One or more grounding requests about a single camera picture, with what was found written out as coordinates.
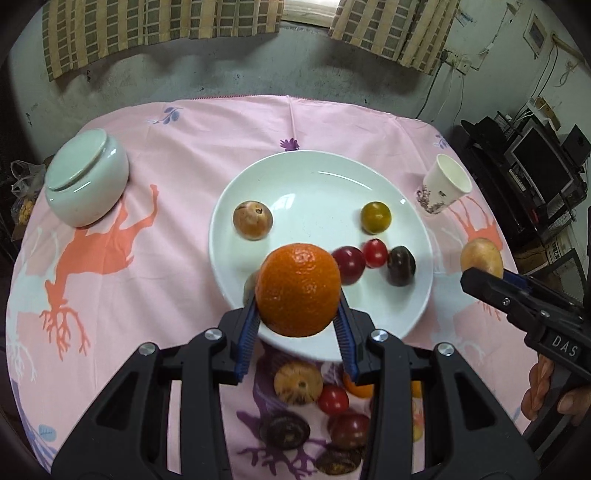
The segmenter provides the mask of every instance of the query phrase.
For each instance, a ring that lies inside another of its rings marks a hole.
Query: orange
[[[273,250],[255,287],[261,320],[288,337],[307,337],[326,328],[340,299],[340,273],[326,250],[291,244]]]
[[[371,398],[374,396],[374,386],[373,385],[363,385],[362,387],[358,387],[353,383],[350,376],[343,372],[343,383],[347,392],[355,397],[359,398]]]
[[[413,380],[410,382],[410,390],[413,394],[413,398],[423,397],[423,385],[419,380]]]

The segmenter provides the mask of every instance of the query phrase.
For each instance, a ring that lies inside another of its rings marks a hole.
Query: metal screw
[[[205,332],[205,338],[207,340],[219,340],[222,338],[223,333],[219,328],[210,328],[207,332]]]
[[[453,352],[455,352],[456,349],[453,347],[451,343],[440,343],[439,345],[437,345],[437,351],[442,355],[452,356]]]
[[[375,342],[385,342],[388,338],[388,332],[386,330],[374,330],[371,332],[371,338]]]
[[[152,355],[152,353],[154,353],[155,351],[156,346],[151,342],[142,343],[138,348],[138,352],[140,355]]]

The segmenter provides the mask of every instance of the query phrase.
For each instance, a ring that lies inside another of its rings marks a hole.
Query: window
[[[330,27],[339,0],[285,0],[282,20]]]

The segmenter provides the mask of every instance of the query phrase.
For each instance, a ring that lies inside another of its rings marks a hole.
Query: finger
[[[533,421],[537,417],[537,413],[534,412],[531,405],[531,389],[525,392],[525,395],[523,396],[523,400],[521,401],[521,411],[528,420]]]
[[[554,362],[552,360],[548,360],[546,357],[541,356],[540,361],[541,367],[538,369],[538,371],[540,372],[538,382],[550,378],[552,376],[552,373],[554,373]]]
[[[538,390],[538,369],[540,364],[535,364],[530,370],[530,387],[533,391]]]
[[[540,381],[540,383],[538,384],[538,390],[536,391],[535,395],[532,398],[532,407],[533,407],[534,411],[538,411],[540,408],[542,408],[546,394],[548,393],[549,389],[550,389],[550,380],[549,379],[545,379],[545,380]]]
[[[572,423],[579,425],[591,406],[591,386],[578,388],[567,393],[558,404],[558,412],[574,415]]]

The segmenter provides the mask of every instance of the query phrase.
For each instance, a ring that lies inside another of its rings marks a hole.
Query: dark purple fruit
[[[413,281],[417,263],[406,247],[396,247],[388,254],[388,279],[392,285],[403,287]]]
[[[365,257],[359,248],[340,247],[332,255],[339,266],[341,285],[352,285],[361,278],[365,270]]]
[[[259,436],[269,446],[279,450],[294,450],[310,438],[310,425],[299,415],[282,411],[263,419]]]
[[[340,450],[365,446],[369,433],[369,417],[362,413],[343,413],[329,421],[330,439]]]
[[[339,450],[333,445],[316,459],[316,468],[326,475],[345,475],[357,470],[362,455],[359,450]]]

